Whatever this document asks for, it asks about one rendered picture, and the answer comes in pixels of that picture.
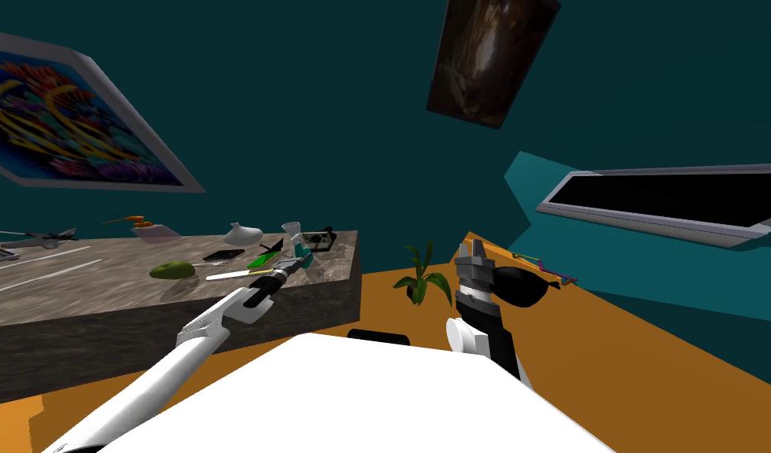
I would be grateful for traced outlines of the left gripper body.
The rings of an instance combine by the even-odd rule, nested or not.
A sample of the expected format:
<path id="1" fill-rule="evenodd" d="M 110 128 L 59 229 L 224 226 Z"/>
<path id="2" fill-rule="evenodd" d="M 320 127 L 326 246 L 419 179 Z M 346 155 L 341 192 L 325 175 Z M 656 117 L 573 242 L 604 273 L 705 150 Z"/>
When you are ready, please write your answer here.
<path id="1" fill-rule="evenodd" d="M 291 257 L 284 260 L 280 260 L 275 265 L 277 272 L 283 273 L 285 276 L 294 274 L 298 269 L 304 269 L 310 266 L 313 261 L 313 255 L 311 253 L 300 256 Z"/>

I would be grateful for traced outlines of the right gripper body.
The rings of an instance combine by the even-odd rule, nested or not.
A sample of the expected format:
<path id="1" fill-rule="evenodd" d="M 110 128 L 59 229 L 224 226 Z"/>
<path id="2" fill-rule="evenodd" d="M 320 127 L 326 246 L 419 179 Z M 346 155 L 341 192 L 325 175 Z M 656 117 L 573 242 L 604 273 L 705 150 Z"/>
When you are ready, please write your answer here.
<path id="1" fill-rule="evenodd" d="M 493 285 L 493 260 L 480 256 L 464 256 L 454 259 L 459 284 L 478 291 L 491 291 Z"/>

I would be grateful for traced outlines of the black and white box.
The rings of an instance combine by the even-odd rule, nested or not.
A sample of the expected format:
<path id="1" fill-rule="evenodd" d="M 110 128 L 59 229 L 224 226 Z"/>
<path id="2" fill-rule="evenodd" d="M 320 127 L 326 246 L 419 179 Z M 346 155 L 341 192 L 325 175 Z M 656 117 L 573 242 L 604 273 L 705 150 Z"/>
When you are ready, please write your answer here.
<path id="1" fill-rule="evenodd" d="M 325 227 L 320 231 L 303 232 L 305 244 L 313 253 L 327 252 L 331 250 L 337 238 L 337 233 L 331 227 Z"/>

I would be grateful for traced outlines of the green potted plant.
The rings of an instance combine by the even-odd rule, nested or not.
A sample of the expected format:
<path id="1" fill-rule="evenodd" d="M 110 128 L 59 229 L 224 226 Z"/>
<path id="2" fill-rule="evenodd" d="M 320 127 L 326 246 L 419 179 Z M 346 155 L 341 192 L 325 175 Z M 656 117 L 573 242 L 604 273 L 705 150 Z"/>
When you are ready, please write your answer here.
<path id="1" fill-rule="evenodd" d="M 414 256 L 410 258 L 415 267 L 415 276 L 400 278 L 394 285 L 394 289 L 405 288 L 406 294 L 415 306 L 420 306 L 426 296 L 429 285 L 439 288 L 445 295 L 448 304 L 453 306 L 453 294 L 450 283 L 444 274 L 440 272 L 428 272 L 433 256 L 433 242 L 427 242 L 426 253 L 422 257 L 420 251 L 414 246 L 407 246 Z"/>

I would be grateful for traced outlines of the white rounded vase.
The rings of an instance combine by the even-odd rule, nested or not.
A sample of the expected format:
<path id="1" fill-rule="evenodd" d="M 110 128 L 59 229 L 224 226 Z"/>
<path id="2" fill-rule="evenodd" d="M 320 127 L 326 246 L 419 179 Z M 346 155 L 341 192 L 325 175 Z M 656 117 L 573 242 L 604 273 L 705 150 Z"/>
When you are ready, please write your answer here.
<path id="1" fill-rule="evenodd" d="M 259 228 L 231 223 L 231 228 L 223 235 L 222 241 L 227 245 L 244 248 L 256 244 L 263 235 L 264 232 Z"/>

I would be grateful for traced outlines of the white yellow knife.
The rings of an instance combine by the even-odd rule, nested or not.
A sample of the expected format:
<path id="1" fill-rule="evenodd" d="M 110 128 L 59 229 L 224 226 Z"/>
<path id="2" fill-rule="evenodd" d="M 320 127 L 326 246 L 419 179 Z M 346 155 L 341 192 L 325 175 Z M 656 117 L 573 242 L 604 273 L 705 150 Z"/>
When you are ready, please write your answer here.
<path id="1" fill-rule="evenodd" d="M 252 274 L 266 274 L 270 273 L 271 270 L 262 270 L 262 271 L 233 271 L 228 273 L 222 273 L 222 274 L 210 274 L 205 278 L 206 281 L 220 281 L 220 280 L 227 280 L 227 279 L 234 279 L 234 278 L 245 278 L 252 276 Z"/>

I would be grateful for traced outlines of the green round fruit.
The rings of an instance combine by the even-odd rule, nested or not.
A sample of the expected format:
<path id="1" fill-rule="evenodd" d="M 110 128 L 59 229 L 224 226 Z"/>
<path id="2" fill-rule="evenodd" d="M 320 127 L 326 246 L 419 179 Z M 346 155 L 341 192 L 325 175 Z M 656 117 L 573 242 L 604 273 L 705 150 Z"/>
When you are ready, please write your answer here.
<path id="1" fill-rule="evenodd" d="M 172 261 L 161 264 L 149 272 L 149 276 L 155 279 L 180 280 L 196 274 L 194 265 L 187 261 Z"/>

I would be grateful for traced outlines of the pink orange pump soap bottle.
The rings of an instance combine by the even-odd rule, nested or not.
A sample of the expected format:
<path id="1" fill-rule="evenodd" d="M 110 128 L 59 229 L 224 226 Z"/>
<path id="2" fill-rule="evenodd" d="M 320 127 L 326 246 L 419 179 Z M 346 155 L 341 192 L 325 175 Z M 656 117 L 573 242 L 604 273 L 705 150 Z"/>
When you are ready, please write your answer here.
<path id="1" fill-rule="evenodd" d="M 144 242 L 146 242 L 146 244 L 149 245 L 164 244 L 165 242 L 176 241 L 182 238 L 180 234 L 176 233 L 168 226 L 147 221 L 146 217 L 143 215 L 127 216 L 122 219 L 114 219 L 108 222 L 104 222 L 104 224 L 120 221 L 131 222 L 133 226 L 131 231 L 133 234 L 137 235 Z"/>

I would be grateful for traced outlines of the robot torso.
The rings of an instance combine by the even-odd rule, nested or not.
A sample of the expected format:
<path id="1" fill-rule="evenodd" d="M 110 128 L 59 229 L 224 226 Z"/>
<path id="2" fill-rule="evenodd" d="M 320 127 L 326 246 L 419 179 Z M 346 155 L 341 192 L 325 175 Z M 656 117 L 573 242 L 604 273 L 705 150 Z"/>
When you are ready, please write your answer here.
<path id="1" fill-rule="evenodd" d="M 481 355 L 305 333 L 101 453 L 613 453 Z"/>

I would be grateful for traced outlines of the grey framed dark window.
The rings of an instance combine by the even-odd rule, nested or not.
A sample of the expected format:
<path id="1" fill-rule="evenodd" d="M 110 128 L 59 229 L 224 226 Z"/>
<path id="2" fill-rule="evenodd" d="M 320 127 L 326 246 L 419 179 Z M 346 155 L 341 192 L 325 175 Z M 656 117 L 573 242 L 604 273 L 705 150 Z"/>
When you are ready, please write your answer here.
<path id="1" fill-rule="evenodd" d="M 536 212 L 740 248 L 771 235 L 771 164 L 572 171 Z"/>

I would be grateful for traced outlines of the grey sink faucet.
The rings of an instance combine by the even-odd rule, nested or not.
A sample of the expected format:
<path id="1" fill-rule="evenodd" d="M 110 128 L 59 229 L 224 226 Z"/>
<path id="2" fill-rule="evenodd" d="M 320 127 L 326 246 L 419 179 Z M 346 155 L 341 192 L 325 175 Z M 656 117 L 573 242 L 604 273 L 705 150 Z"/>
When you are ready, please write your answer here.
<path id="1" fill-rule="evenodd" d="M 63 230 L 58 234 L 40 234 L 36 232 L 17 233 L 12 231 L 0 230 L 0 234 L 12 234 L 12 235 L 24 235 L 25 239 L 18 241 L 3 242 L 1 245 L 4 249 L 21 249 L 29 247 L 42 247 L 44 249 L 55 249 L 66 241 L 77 241 L 75 237 L 77 229 Z"/>

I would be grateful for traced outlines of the colourful framed fish picture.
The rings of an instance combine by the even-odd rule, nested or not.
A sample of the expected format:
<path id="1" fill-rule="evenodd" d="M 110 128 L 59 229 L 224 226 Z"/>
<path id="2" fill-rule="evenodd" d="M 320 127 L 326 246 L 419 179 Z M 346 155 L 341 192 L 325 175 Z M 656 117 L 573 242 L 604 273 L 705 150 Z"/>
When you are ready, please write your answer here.
<path id="1" fill-rule="evenodd" d="M 26 187 L 202 191 L 90 57 L 1 32 L 0 174 Z"/>

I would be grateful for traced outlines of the dark brown wall picture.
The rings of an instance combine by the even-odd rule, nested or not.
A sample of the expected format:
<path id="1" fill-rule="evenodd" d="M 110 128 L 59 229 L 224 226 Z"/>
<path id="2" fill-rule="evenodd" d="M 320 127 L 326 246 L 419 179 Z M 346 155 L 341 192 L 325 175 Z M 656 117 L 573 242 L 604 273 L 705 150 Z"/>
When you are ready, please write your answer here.
<path id="1" fill-rule="evenodd" d="M 448 0 L 427 110 L 501 128 L 560 7 L 559 0 Z"/>

